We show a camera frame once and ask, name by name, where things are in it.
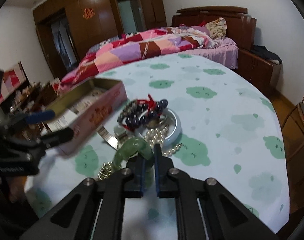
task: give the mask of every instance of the headboard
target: headboard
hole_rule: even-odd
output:
[[[223,17],[227,22],[227,37],[233,39],[237,46],[250,50],[253,46],[257,20],[248,15],[248,9],[236,6],[205,6],[177,10],[172,17],[172,26],[198,25],[201,22],[212,22]]]

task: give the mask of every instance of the tablecloth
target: tablecloth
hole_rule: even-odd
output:
[[[216,178],[272,231],[289,219],[282,133],[270,101],[249,82],[201,56],[171,54],[134,62],[98,76],[121,79],[129,99],[166,98],[181,120],[175,167],[191,177]],[[113,132],[121,109],[105,122]],[[86,177],[95,177],[115,151],[94,133],[73,157],[47,151],[29,177],[27,198],[41,217]],[[173,199],[126,199],[123,239],[177,239]]]

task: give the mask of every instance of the pink box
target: pink box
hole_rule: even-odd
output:
[[[101,93],[98,99],[89,96],[95,93]],[[89,100],[84,98],[92,98],[92,102],[88,103]],[[53,110],[57,117],[46,126],[51,131],[65,127],[74,131],[73,139],[58,147],[64,154],[70,155],[126,100],[127,95],[121,80],[89,78],[47,107]],[[75,104],[83,107],[78,113]]]

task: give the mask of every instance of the wooden floor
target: wooden floor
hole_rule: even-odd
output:
[[[278,92],[270,96],[269,99],[277,113],[279,123],[282,125],[294,105]],[[297,111],[293,112],[282,130],[287,156],[293,153],[304,141],[304,135],[294,120],[297,120],[299,124],[302,123]],[[278,234],[280,239],[286,239],[289,236],[304,214],[304,147],[287,162],[287,173],[290,194],[290,221],[280,231],[281,235]]]

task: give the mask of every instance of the nightstand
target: nightstand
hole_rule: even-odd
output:
[[[276,87],[282,64],[274,64],[245,49],[239,49],[236,73],[249,81],[266,97]]]

